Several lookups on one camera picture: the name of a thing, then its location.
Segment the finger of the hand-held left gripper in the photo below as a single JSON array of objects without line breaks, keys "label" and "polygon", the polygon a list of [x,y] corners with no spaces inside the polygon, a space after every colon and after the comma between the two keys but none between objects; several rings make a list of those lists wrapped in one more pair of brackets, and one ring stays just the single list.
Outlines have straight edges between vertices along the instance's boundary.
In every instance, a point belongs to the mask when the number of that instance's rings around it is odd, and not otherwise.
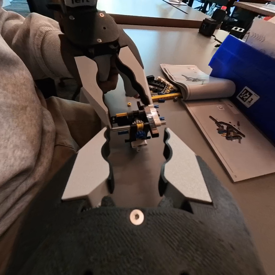
[{"label": "finger of the hand-held left gripper", "polygon": [[82,90],[90,105],[94,108],[103,124],[112,128],[109,109],[104,102],[104,93],[97,83],[98,65],[86,57],[75,57],[75,63],[82,83]]},{"label": "finger of the hand-held left gripper", "polygon": [[122,77],[128,97],[139,95],[144,105],[152,105],[152,97],[143,67],[128,46],[119,50],[116,67]]}]

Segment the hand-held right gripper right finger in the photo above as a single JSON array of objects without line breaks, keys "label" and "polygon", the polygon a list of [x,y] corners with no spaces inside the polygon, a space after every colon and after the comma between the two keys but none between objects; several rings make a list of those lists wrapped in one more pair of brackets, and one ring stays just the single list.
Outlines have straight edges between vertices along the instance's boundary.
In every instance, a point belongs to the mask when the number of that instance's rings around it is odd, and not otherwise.
[{"label": "hand-held right gripper right finger", "polygon": [[158,190],[177,209],[191,209],[190,202],[206,205],[212,199],[197,155],[170,129],[164,130],[165,162],[160,171]]}]

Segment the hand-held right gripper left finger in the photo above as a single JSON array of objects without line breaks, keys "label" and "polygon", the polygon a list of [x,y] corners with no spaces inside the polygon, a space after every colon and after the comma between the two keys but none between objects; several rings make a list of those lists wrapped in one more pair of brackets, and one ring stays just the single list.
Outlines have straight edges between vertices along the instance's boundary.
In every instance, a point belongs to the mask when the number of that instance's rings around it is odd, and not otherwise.
[{"label": "hand-held right gripper left finger", "polygon": [[104,127],[78,151],[62,201],[84,199],[91,207],[99,207],[102,198],[113,193],[109,141],[110,129]]}]

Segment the lego technic model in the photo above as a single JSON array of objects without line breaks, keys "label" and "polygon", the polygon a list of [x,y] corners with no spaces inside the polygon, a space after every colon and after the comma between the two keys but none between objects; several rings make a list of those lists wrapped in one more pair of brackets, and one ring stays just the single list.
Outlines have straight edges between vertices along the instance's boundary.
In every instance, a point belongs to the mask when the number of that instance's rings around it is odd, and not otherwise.
[{"label": "lego technic model", "polygon": [[147,146],[147,140],[159,137],[158,128],[165,125],[165,118],[159,115],[159,105],[141,105],[137,102],[138,109],[135,111],[118,113],[111,117],[111,124],[117,125],[113,127],[113,131],[117,131],[118,135],[128,134],[125,143],[129,143],[130,147],[137,152]]}]

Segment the person's left forearm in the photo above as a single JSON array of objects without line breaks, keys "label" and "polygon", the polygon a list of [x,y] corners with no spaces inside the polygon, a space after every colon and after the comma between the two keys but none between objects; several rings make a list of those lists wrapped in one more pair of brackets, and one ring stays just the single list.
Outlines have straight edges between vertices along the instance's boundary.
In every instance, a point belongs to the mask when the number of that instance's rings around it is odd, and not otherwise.
[{"label": "person's left forearm", "polygon": [[60,50],[57,21],[30,13],[23,17],[1,8],[1,71],[28,70],[34,80],[72,78]]}]

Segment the pile of loose lego pieces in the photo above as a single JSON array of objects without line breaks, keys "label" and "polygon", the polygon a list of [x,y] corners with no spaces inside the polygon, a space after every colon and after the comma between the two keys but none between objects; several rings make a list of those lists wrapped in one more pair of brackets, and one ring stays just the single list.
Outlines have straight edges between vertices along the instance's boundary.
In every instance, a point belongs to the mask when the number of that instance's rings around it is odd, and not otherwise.
[{"label": "pile of loose lego pieces", "polygon": [[170,99],[176,101],[183,98],[179,88],[164,78],[160,76],[155,78],[153,75],[149,75],[146,79],[153,102],[164,102]]}]

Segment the lego instruction booklet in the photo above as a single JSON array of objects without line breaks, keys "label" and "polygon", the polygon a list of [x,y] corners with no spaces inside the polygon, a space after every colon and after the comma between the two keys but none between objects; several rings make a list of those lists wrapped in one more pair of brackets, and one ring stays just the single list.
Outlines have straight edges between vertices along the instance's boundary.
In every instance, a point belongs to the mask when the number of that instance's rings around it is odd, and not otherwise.
[{"label": "lego instruction booklet", "polygon": [[179,87],[189,115],[233,182],[275,172],[273,144],[229,99],[233,81],[209,76],[195,65],[160,67]]}]

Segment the person's left hand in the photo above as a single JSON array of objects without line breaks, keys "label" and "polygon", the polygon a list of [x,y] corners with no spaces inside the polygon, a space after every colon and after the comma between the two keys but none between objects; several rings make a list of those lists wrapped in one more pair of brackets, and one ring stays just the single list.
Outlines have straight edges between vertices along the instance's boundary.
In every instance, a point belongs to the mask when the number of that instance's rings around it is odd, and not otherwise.
[{"label": "person's left hand", "polygon": [[99,77],[97,77],[97,84],[101,91],[106,94],[109,91],[113,91],[117,87],[119,78],[119,71],[116,67],[116,65],[111,65],[109,75],[106,81],[100,81]]}]

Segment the person's tan trousers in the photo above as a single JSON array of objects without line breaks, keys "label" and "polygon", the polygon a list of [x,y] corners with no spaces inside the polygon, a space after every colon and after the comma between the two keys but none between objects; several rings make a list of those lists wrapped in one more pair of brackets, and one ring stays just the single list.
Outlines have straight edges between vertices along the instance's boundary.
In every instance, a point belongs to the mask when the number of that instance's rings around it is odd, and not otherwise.
[{"label": "person's tan trousers", "polygon": [[48,139],[42,139],[38,161],[32,173],[1,204],[1,274],[5,274],[13,253],[17,235],[31,202],[42,187],[63,165],[101,130],[101,121],[89,104],[51,97],[46,100],[46,122],[54,131],[43,129]]}]

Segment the black cube device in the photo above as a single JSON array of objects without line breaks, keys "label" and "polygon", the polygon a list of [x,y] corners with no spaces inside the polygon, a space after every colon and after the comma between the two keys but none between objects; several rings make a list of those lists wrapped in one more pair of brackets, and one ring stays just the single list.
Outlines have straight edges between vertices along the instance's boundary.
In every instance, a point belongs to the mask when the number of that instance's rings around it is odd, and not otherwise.
[{"label": "black cube device", "polygon": [[199,28],[199,33],[205,37],[211,37],[220,23],[212,18],[205,18]]}]

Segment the red capped bottle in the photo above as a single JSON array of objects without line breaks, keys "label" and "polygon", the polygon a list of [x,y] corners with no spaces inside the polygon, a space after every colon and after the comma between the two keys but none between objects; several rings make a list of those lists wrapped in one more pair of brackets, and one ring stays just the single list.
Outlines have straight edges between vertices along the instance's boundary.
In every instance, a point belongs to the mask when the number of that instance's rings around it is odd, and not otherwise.
[{"label": "red capped bottle", "polygon": [[227,15],[226,12],[227,7],[226,6],[222,6],[219,10],[219,14],[218,14],[218,26],[220,27],[225,16]]}]

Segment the small black device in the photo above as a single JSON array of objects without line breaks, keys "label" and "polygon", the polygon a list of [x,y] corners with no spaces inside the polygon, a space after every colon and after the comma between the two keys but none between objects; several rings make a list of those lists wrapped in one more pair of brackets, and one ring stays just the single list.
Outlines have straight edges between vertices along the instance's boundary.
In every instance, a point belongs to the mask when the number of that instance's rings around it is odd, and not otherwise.
[{"label": "small black device", "polygon": [[229,35],[234,36],[237,39],[243,39],[245,36],[245,29],[235,26],[230,30]]}]

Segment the blue plastic bin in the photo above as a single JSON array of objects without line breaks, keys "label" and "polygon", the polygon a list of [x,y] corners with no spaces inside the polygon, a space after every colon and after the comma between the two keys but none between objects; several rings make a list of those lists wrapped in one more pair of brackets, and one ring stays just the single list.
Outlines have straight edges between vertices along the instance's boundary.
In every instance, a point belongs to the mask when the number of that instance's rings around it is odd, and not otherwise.
[{"label": "blue plastic bin", "polygon": [[231,101],[275,142],[275,60],[228,35],[209,62],[210,76],[235,83]]}]

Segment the white cardboard box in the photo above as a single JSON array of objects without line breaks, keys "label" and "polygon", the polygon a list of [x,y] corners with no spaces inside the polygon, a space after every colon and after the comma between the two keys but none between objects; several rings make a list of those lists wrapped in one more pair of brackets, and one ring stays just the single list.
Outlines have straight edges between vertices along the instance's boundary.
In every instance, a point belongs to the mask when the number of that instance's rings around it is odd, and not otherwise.
[{"label": "white cardboard box", "polygon": [[275,17],[254,19],[245,43],[275,59]]}]

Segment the background wooden desk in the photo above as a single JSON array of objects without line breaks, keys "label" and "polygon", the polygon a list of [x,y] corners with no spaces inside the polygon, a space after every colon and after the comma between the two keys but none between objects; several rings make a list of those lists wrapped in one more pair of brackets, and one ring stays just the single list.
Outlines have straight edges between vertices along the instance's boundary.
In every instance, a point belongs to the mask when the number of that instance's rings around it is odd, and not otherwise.
[{"label": "background wooden desk", "polygon": [[234,6],[255,12],[262,16],[275,16],[275,5],[267,3],[254,3],[254,2],[234,2]]}]

